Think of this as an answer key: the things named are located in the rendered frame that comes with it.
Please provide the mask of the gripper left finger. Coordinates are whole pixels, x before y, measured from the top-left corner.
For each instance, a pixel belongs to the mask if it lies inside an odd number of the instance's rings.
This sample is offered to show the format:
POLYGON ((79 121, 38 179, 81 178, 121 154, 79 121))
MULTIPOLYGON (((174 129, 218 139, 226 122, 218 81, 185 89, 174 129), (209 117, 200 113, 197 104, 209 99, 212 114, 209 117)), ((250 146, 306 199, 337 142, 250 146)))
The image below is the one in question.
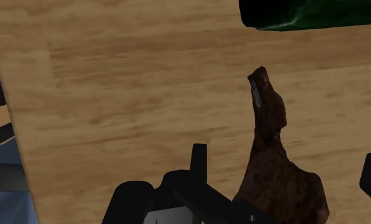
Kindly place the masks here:
POLYGON ((167 172, 158 188, 146 181, 118 185, 101 224, 275 224, 247 203, 207 183, 207 146, 195 143, 189 169, 167 172))

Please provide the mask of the light wooden table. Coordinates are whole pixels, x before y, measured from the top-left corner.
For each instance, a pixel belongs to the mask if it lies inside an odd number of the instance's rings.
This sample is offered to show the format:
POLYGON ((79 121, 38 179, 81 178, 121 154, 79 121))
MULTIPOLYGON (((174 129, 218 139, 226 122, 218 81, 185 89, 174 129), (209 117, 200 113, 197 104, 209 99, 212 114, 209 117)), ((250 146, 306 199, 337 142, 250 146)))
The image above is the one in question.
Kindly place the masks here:
POLYGON ((253 140, 247 77, 264 66, 290 160, 317 173, 327 224, 371 224, 371 25, 243 26, 237 0, 0 0, 0 76, 40 224, 101 224, 128 180, 158 186, 208 147, 239 189, 253 140))

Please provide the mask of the brown lumpy figure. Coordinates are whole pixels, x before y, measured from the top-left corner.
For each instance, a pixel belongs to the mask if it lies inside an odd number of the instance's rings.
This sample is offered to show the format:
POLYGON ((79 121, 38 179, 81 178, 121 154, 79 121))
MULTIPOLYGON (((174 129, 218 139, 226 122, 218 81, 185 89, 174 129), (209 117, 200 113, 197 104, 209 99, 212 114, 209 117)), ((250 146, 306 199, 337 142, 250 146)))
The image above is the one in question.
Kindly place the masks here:
POLYGON ((255 115, 254 140, 233 202, 258 208, 276 224, 326 224, 330 211, 321 178, 293 163, 281 142, 286 108, 266 68, 257 68, 248 81, 255 115))

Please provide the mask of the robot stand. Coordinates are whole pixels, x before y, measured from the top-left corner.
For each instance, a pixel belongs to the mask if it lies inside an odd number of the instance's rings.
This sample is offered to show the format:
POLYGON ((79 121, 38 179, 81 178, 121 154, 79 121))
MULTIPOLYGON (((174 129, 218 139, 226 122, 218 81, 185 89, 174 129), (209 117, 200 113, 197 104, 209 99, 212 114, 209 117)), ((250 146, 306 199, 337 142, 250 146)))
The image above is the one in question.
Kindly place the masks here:
POLYGON ((241 21, 259 31, 371 24, 371 0, 239 0, 241 21))

